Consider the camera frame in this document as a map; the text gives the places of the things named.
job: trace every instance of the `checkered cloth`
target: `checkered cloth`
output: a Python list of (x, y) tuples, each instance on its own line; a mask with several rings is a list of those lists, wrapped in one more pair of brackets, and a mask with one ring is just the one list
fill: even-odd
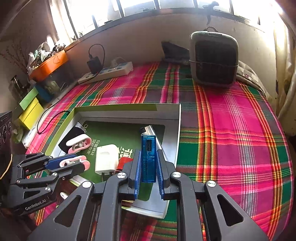
[[(189, 74), (187, 66), (152, 63), (127, 76), (76, 86), (41, 130), (58, 112), (77, 106), (181, 103), (177, 170), (195, 181), (217, 181), (270, 240), (276, 239), (290, 217), (294, 183), (287, 142), (274, 112), (261, 92), (241, 82), (229, 89), (201, 87)], [(36, 135), (28, 153), (44, 152), (66, 116), (60, 114)], [(37, 224), (45, 213), (37, 213)], [(164, 220), (128, 211), (123, 216), (122, 241), (176, 240), (176, 201), (170, 201)]]

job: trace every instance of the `white power strip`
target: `white power strip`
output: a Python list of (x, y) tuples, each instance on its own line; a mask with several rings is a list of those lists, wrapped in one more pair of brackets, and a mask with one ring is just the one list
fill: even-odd
[(94, 77), (96, 74), (87, 73), (78, 80), (78, 84), (89, 84), (100, 80), (128, 75), (131, 71), (133, 71), (132, 62), (122, 63), (115, 68), (103, 68), (96, 77)]

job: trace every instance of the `blue usb device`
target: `blue usb device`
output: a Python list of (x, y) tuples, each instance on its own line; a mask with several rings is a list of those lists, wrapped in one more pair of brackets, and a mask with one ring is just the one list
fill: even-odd
[(156, 182), (156, 136), (142, 135), (141, 182)]

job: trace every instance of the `window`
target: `window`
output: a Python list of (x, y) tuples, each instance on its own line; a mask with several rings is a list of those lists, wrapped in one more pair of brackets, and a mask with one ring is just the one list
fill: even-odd
[[(211, 14), (221, 16), (222, 13), (219, 12), (223, 12), (224, 18), (227, 14), (231, 19), (233, 19), (231, 15), (236, 15), (241, 17), (244, 23), (247, 19), (253, 26), (260, 22), (266, 25), (269, 21), (264, 18), (270, 19), (266, 10), (270, 9), (271, 1), (273, 0), (216, 0), (219, 5), (212, 7), (214, 11)], [(49, 2), (58, 35), (65, 39), (64, 43), (70, 44), (92, 30), (119, 18), (166, 8), (187, 8), (188, 12), (195, 13), (194, 8), (198, 7), (198, 11), (206, 11), (213, 0), (49, 0)]]

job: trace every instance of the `plaid tablecloth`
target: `plaid tablecloth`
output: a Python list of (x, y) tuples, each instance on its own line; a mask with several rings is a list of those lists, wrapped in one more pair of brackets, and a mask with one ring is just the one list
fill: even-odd
[[(293, 202), (293, 170), (280, 124), (257, 90), (236, 82), (230, 89), (201, 87), (190, 68), (151, 63), (127, 76), (72, 89), (43, 123), (61, 110), (121, 103), (181, 103), (177, 170), (192, 180), (213, 179), (275, 239)], [(60, 114), (27, 153), (45, 151), (67, 114)], [(40, 224), (53, 206), (36, 214)], [(121, 240), (176, 240), (176, 202), (164, 220), (124, 212)]]

